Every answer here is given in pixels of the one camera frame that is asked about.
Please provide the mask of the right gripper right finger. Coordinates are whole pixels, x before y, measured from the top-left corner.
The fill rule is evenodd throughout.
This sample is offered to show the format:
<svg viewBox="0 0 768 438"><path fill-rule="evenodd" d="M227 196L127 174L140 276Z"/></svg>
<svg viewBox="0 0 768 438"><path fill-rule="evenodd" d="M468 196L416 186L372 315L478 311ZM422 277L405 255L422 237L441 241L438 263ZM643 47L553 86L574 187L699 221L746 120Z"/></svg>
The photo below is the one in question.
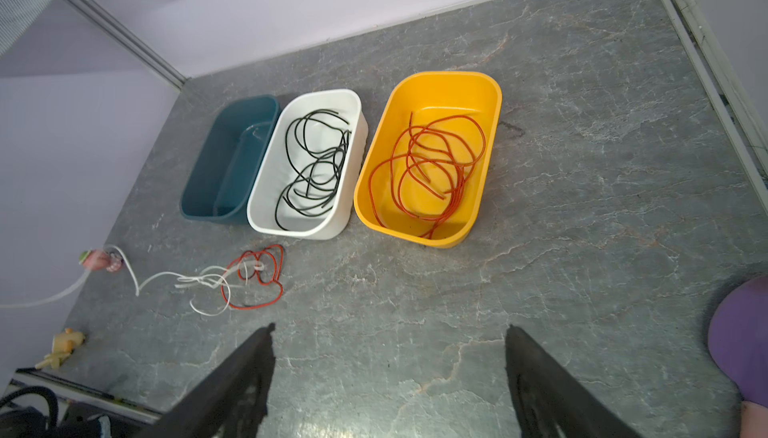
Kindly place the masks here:
<svg viewBox="0 0 768 438"><path fill-rule="evenodd" d="M637 437L525 330L505 336L508 385L523 437Z"/></svg>

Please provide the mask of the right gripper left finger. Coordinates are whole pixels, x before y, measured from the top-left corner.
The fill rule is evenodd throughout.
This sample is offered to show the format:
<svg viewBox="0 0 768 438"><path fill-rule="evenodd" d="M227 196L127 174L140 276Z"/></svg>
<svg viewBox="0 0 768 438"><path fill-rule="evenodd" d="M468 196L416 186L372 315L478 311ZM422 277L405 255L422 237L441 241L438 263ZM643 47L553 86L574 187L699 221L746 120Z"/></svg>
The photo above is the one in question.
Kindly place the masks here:
<svg viewBox="0 0 768 438"><path fill-rule="evenodd" d="M271 323L257 329L140 437L255 437L268 415L276 357Z"/></svg>

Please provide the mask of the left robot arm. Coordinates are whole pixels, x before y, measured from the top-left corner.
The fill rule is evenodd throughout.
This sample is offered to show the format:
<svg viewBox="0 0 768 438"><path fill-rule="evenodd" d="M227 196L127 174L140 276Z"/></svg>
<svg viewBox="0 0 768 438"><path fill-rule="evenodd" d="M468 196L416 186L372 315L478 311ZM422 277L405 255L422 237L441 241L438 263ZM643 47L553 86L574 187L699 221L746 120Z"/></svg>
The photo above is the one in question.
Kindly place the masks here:
<svg viewBox="0 0 768 438"><path fill-rule="evenodd" d="M108 416L100 415L72 425L59 425L59 406L56 394L43 386L17 389L1 398L1 409L25 395L37 395L47 404L46 414L34 407L11 408L1 412L2 437L112 437L112 423Z"/></svg>

